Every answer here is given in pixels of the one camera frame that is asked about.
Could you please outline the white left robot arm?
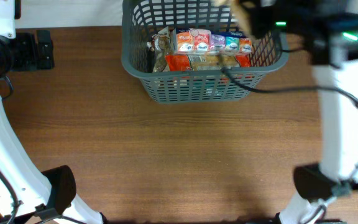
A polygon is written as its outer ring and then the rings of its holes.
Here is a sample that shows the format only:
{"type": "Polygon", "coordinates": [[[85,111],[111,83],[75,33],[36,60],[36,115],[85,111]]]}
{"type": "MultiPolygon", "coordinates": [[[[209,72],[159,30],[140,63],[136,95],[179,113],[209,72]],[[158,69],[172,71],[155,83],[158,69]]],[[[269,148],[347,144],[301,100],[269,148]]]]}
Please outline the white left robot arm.
{"type": "MultiPolygon", "coordinates": [[[[20,1],[0,1],[0,80],[9,72],[50,70],[54,67],[53,42],[48,30],[16,32],[20,1]]],[[[0,223],[106,223],[77,194],[68,166],[40,171],[16,136],[0,94],[0,223]]]]}

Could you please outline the orange pasta packet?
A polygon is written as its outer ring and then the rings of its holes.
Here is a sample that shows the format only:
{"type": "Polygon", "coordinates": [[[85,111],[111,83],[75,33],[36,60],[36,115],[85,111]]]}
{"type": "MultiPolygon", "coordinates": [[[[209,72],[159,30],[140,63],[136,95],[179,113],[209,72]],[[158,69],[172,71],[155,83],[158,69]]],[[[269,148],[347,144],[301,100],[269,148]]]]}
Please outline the orange pasta packet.
{"type": "Polygon", "coordinates": [[[246,55],[166,55],[170,71],[205,71],[226,68],[251,67],[246,55]]]}

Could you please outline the beige cookie bag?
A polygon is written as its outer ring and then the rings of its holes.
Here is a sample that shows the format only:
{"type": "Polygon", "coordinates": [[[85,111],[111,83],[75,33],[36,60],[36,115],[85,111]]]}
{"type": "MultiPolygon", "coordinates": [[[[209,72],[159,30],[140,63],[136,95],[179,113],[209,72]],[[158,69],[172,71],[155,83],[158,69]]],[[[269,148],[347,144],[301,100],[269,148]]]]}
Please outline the beige cookie bag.
{"type": "Polygon", "coordinates": [[[154,64],[152,72],[169,72],[170,69],[165,58],[167,55],[173,53],[169,26],[164,27],[154,34],[152,40],[147,43],[147,46],[149,52],[154,54],[154,59],[152,60],[152,63],[154,64]]]}

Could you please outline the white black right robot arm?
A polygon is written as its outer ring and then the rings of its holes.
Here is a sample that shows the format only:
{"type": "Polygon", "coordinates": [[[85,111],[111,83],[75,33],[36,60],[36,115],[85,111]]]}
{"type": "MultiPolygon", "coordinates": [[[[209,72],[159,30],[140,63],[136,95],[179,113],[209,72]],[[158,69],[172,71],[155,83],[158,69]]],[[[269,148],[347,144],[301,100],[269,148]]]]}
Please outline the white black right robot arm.
{"type": "Polygon", "coordinates": [[[300,35],[319,94],[323,154],[295,168],[295,194],[275,223],[315,223],[339,197],[358,190],[358,12],[349,1],[250,1],[251,33],[300,35]]]}

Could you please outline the beige snack bag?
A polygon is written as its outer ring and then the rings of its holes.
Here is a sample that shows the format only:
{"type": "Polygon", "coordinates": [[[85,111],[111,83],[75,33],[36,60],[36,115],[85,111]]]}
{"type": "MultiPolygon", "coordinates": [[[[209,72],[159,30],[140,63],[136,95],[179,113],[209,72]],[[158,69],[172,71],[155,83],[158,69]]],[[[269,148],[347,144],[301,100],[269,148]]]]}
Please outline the beige snack bag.
{"type": "Polygon", "coordinates": [[[215,6],[229,6],[231,12],[237,19],[239,28],[246,34],[250,35],[252,33],[249,9],[256,7],[254,2],[249,0],[211,0],[211,2],[215,6]]]}

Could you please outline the pink white tissue pack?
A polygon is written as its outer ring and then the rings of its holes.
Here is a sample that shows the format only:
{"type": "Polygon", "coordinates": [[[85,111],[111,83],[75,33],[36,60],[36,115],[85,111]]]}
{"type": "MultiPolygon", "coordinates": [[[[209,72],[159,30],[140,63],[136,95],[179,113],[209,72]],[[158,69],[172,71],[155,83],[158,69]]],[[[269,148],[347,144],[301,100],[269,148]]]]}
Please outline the pink white tissue pack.
{"type": "Polygon", "coordinates": [[[248,55],[252,53],[252,40],[242,32],[211,32],[206,29],[175,28],[171,34],[175,54],[248,55]]]}

